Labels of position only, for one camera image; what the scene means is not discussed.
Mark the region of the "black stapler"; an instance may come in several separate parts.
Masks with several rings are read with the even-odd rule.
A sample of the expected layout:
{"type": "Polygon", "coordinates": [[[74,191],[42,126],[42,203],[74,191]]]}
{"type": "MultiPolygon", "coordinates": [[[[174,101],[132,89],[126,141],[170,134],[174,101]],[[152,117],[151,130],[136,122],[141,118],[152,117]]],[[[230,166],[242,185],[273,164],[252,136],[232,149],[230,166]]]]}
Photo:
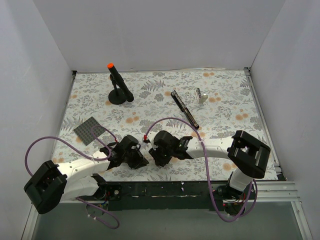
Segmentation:
{"type": "Polygon", "coordinates": [[[171,97],[173,98],[173,100],[175,101],[175,103],[177,104],[177,106],[179,107],[179,109],[184,113],[184,115],[186,116],[186,118],[188,119],[189,123],[196,129],[199,129],[199,124],[196,122],[195,118],[192,116],[191,112],[189,111],[189,109],[187,108],[187,106],[185,105],[185,103],[181,100],[181,98],[179,97],[178,93],[173,90],[170,93],[171,97]]]}

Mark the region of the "beige stapler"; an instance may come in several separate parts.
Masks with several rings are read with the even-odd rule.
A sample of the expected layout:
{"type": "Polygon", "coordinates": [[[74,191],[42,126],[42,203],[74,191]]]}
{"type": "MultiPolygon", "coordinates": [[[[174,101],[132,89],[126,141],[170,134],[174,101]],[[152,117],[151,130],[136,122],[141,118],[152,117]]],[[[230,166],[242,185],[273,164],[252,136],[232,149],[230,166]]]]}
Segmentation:
{"type": "Polygon", "coordinates": [[[203,104],[208,99],[208,95],[202,93],[199,88],[195,89],[195,96],[199,104],[203,104]]]}

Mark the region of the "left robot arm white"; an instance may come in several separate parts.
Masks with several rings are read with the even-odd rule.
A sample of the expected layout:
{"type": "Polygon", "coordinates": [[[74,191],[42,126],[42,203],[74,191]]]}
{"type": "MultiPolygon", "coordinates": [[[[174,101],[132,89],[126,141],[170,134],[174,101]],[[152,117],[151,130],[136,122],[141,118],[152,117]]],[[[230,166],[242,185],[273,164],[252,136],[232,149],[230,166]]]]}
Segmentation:
{"type": "Polygon", "coordinates": [[[113,195],[113,188],[99,173],[121,164],[134,170],[147,166],[149,161],[140,147],[136,138],[126,135],[120,142],[109,143],[90,156],[84,154],[80,159],[63,163],[48,160],[32,174],[23,189],[39,214],[77,197],[107,200],[113,195]]]}

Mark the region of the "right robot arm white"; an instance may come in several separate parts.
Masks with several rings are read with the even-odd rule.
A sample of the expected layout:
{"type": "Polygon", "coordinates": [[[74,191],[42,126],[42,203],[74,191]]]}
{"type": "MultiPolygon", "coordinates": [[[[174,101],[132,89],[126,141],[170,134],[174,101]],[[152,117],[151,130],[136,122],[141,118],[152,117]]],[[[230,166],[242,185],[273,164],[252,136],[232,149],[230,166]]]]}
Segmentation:
{"type": "Polygon", "coordinates": [[[180,139],[165,130],[144,137],[151,144],[148,151],[157,166],[165,166],[171,158],[179,160],[208,158],[230,159],[237,167],[226,186],[227,195],[237,199],[253,179],[265,177],[271,149],[249,133],[238,130],[235,135],[200,141],[192,136],[180,139]]]}

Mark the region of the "grey perforated plate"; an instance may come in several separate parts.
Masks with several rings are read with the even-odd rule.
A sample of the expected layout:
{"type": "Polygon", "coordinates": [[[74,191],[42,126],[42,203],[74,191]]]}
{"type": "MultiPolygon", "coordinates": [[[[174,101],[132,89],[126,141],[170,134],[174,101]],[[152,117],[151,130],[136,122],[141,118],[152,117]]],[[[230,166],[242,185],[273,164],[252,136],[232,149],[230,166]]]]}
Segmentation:
{"type": "Polygon", "coordinates": [[[86,146],[95,140],[92,132],[96,137],[99,137],[105,132],[105,130],[93,116],[77,126],[73,131],[86,146]]]}

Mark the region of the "floral patterned table mat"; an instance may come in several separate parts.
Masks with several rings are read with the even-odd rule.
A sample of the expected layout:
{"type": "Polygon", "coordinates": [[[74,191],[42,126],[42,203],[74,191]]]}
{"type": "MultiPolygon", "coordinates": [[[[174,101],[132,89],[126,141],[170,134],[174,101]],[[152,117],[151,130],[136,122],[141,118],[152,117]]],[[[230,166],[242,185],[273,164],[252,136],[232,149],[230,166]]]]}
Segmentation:
{"type": "Polygon", "coordinates": [[[244,130],[266,143],[267,136],[256,108],[250,84],[242,70],[156,71],[122,73],[134,101],[113,105],[108,99],[113,89],[108,73],[77,74],[66,107],[53,162],[77,160],[80,150],[93,154],[104,144],[132,135],[165,130],[173,136],[200,136],[204,140],[230,137],[244,130]],[[195,89],[208,99],[200,104],[195,89]],[[195,129],[171,97],[175,90],[199,124],[195,129]],[[89,145],[74,132],[84,121],[94,117],[105,130],[89,145]]]}

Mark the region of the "black microphone on stand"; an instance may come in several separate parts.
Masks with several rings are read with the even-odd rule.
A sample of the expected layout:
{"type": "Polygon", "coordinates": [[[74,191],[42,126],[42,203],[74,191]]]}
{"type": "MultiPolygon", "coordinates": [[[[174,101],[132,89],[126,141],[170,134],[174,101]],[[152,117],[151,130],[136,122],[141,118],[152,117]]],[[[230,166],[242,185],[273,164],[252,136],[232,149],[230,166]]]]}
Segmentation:
{"type": "Polygon", "coordinates": [[[121,105],[124,102],[133,102],[134,96],[126,86],[122,76],[115,68],[115,65],[109,63],[107,68],[110,72],[110,80],[114,88],[108,95],[110,103],[113,105],[121,105]]]}

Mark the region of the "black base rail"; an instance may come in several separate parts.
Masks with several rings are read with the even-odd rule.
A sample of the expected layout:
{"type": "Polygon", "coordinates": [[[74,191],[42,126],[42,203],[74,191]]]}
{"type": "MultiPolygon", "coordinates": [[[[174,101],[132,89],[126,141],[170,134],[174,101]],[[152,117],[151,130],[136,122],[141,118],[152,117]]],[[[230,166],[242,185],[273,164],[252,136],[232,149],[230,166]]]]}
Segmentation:
{"type": "Polygon", "coordinates": [[[254,185],[243,193],[233,193],[226,185],[226,181],[115,181],[82,199],[95,201],[109,211],[204,209],[236,213],[257,195],[254,185]]]}

